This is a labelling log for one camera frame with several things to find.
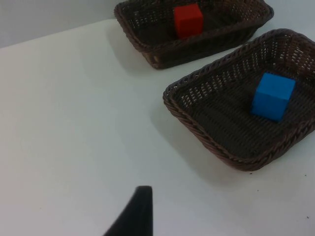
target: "blue block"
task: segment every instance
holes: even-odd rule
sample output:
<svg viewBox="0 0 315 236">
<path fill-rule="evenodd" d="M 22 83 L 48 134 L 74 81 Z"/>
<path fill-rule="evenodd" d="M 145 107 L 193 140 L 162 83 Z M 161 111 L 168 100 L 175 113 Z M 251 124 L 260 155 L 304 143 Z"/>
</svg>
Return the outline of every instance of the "blue block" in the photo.
<svg viewBox="0 0 315 236">
<path fill-rule="evenodd" d="M 252 101 L 252 114 L 281 121 L 294 86 L 292 79 L 265 73 Z"/>
</svg>

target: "basket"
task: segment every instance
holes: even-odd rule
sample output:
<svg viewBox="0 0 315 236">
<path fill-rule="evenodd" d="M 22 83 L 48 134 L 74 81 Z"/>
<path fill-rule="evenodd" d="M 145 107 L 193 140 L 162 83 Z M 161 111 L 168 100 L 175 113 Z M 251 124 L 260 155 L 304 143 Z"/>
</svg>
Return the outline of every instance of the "basket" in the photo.
<svg viewBox="0 0 315 236">
<path fill-rule="evenodd" d="M 200 35 L 178 39 L 175 6 L 198 3 Z M 130 42 L 156 68 L 168 68 L 239 46 L 273 15 L 263 0 L 129 0 L 114 10 Z"/>
<path fill-rule="evenodd" d="M 250 114 L 263 73 L 296 81 L 280 123 Z M 254 171 L 315 129 L 315 43 L 288 29 L 270 31 L 171 84 L 165 105 L 218 158 Z"/>
</svg>

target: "wall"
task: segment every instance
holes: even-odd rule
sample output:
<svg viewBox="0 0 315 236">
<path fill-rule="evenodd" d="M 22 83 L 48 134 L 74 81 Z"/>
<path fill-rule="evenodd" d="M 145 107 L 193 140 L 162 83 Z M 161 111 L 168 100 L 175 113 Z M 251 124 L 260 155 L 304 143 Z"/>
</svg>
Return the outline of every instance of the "wall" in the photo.
<svg viewBox="0 0 315 236">
<path fill-rule="evenodd" d="M 0 48 L 113 17 L 122 0 L 0 0 Z"/>
</svg>

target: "wooden block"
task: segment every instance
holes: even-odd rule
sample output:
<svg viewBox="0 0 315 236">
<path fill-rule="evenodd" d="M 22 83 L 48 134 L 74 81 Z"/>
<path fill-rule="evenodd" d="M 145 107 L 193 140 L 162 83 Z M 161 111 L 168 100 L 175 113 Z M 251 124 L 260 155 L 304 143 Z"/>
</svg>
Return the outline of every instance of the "wooden block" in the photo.
<svg viewBox="0 0 315 236">
<path fill-rule="evenodd" d="M 252 114 L 281 121 L 295 86 L 295 80 L 265 73 L 252 101 Z"/>
<path fill-rule="evenodd" d="M 198 4 L 175 7 L 174 21 L 179 38 L 201 34 L 203 31 L 203 15 Z"/>
</svg>

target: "woven basket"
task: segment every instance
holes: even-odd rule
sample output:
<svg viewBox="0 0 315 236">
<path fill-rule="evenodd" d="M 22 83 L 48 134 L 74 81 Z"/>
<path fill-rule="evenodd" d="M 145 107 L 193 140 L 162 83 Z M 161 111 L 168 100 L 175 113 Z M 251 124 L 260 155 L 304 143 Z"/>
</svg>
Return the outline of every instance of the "woven basket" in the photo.
<svg viewBox="0 0 315 236">
<path fill-rule="evenodd" d="M 204 32 L 178 39 L 173 8 L 196 2 L 204 15 Z M 114 13 L 130 42 L 156 69 L 239 46 L 274 15 L 263 0 L 129 0 Z"/>
<path fill-rule="evenodd" d="M 296 80 L 280 123 L 250 114 L 263 73 Z M 165 105 L 228 165 L 254 171 L 315 129 L 315 43 L 288 29 L 270 31 L 171 84 Z"/>
</svg>

